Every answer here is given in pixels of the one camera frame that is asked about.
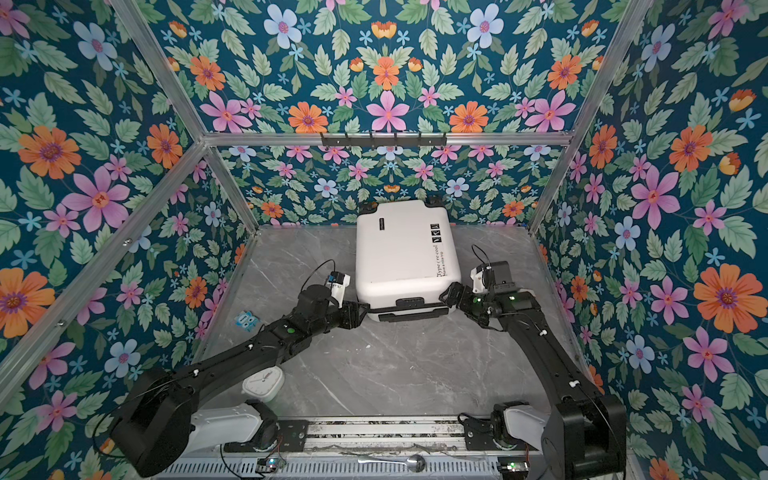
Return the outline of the black suitcase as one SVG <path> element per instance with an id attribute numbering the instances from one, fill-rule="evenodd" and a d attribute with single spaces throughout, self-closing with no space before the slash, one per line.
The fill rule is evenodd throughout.
<path id="1" fill-rule="evenodd" d="M 366 204 L 356 221 L 355 291 L 377 322 L 448 315 L 440 296 L 461 280 L 447 210 L 423 200 Z"/>

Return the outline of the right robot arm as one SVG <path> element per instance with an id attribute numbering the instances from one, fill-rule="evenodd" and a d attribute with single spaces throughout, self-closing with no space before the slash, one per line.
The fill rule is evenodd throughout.
<path id="1" fill-rule="evenodd" d="M 625 406 L 602 392 L 567 354 L 535 294 L 514 284 L 507 262 L 478 266 L 471 284 L 454 282 L 440 299 L 482 328 L 497 320 L 544 388 L 548 413 L 508 402 L 496 405 L 490 417 L 496 442 L 522 441 L 536 452 L 517 477 L 593 479 L 626 471 Z"/>

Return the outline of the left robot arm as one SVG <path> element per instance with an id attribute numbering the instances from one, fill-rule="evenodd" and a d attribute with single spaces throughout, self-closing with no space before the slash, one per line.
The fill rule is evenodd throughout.
<path id="1" fill-rule="evenodd" d="M 349 275 L 333 271 L 323 284 L 302 288 L 297 304 L 250 339 L 201 362 L 170 372 L 153 367 L 115 409 L 107 432 L 142 477 L 161 473 L 191 448 L 191 436 L 211 439 L 193 425 L 208 401 L 247 377 L 296 357 L 314 337 L 362 323 L 360 305 L 346 301 Z"/>

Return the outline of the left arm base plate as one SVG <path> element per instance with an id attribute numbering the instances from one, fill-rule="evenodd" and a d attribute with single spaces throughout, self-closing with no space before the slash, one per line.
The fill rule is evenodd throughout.
<path id="1" fill-rule="evenodd" d="M 252 439 L 235 447 L 237 451 L 247 453 L 303 452 L 309 426 L 307 420 L 277 420 L 260 428 Z"/>

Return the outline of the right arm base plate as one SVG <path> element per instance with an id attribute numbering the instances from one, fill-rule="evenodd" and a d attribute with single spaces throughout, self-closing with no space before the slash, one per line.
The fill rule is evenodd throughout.
<path id="1" fill-rule="evenodd" d="M 506 433 L 498 433 L 490 418 L 459 414 L 457 420 L 463 429 L 467 451 L 530 451 L 534 448 L 523 440 Z"/>

